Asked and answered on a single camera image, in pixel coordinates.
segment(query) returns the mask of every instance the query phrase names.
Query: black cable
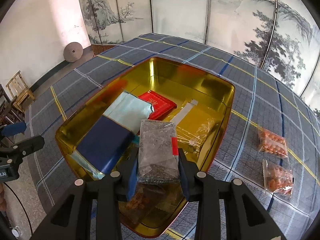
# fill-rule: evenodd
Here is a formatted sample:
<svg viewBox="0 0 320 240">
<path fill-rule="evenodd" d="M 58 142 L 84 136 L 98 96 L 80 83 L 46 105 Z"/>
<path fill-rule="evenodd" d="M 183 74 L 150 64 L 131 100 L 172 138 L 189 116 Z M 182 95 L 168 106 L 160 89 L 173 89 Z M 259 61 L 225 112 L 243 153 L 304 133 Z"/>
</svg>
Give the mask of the black cable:
<svg viewBox="0 0 320 240">
<path fill-rule="evenodd" d="M 32 231 L 32 227 L 31 227 L 30 219 L 29 219 L 28 214 L 27 214 L 27 212 L 26 212 L 26 210 L 25 210 L 24 206 L 22 205 L 22 203 L 21 203 L 20 199 L 18 198 L 17 194 L 15 194 L 15 192 L 12 190 L 12 188 L 10 188 L 10 187 L 9 187 L 9 185 L 8 185 L 8 184 L 6 184 L 5 182 L 4 182 L 3 184 L 5 184 L 5 185 L 6 185 L 6 186 L 11 190 L 11 192 L 16 196 L 16 198 L 18 199 L 18 201 L 19 201 L 20 205 L 21 205 L 21 206 L 22 206 L 22 208 L 23 208 L 24 213 L 25 213 L 25 214 L 26 214 L 26 216 L 27 216 L 27 219 L 28 219 L 28 222 L 29 222 L 29 226 L 30 226 L 31 235 L 33 235 L 33 231 Z"/>
</svg>

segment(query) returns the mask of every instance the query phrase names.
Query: wrapped gray snack block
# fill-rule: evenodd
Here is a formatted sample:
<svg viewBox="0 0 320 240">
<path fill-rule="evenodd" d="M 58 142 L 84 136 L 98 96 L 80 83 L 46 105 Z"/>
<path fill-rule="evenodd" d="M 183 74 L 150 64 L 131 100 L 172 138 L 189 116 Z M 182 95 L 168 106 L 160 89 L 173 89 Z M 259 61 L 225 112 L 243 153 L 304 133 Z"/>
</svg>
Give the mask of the wrapped gray snack block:
<svg viewBox="0 0 320 240">
<path fill-rule="evenodd" d="M 180 180 L 177 146 L 172 145 L 176 137 L 173 122 L 141 121 L 138 182 L 158 185 Z"/>
</svg>

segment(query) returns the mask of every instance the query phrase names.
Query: silver screw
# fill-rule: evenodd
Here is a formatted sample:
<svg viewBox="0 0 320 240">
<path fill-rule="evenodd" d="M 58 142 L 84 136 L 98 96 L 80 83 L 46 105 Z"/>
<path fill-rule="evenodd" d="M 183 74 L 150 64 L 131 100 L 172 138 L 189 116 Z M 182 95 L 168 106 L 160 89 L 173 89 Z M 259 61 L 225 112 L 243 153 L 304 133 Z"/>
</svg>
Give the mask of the silver screw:
<svg viewBox="0 0 320 240">
<path fill-rule="evenodd" d="M 204 171 L 199 171 L 197 172 L 197 177 L 199 178 L 205 178 L 205 176 L 207 176 L 207 174 Z"/>
<path fill-rule="evenodd" d="M 75 181 L 75 185 L 76 186 L 81 186 L 83 184 L 83 179 L 77 179 L 76 181 Z"/>
<path fill-rule="evenodd" d="M 240 186 L 242 184 L 242 180 L 240 179 L 234 179 L 233 180 L 233 184 L 237 185 L 237 186 Z"/>
<path fill-rule="evenodd" d="M 119 171 L 113 171 L 110 173 L 110 176 L 113 178 L 117 178 L 120 176 L 120 172 Z"/>
</svg>

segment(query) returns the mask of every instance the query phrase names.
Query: red packet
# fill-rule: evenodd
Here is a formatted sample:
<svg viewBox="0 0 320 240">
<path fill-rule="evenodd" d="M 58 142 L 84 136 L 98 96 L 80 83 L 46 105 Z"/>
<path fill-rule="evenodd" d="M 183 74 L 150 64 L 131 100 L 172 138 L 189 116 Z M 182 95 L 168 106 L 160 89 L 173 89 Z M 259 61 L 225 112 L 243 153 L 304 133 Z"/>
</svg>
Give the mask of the red packet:
<svg viewBox="0 0 320 240">
<path fill-rule="evenodd" d="M 152 90 L 140 95 L 139 98 L 152 104 L 155 111 L 150 114 L 148 118 L 150 120 L 158 120 L 162 115 L 177 107 L 174 102 Z"/>
</svg>

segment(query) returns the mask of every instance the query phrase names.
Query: white wall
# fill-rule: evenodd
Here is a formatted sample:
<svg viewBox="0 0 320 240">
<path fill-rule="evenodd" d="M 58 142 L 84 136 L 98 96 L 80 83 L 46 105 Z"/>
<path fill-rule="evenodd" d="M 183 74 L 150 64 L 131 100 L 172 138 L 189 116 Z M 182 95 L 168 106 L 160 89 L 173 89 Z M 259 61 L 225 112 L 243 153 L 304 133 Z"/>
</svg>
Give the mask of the white wall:
<svg viewBox="0 0 320 240">
<path fill-rule="evenodd" d="M 0 83 L 21 70 L 33 85 L 73 41 L 90 46 L 79 0 L 16 0 L 0 23 Z"/>
</svg>

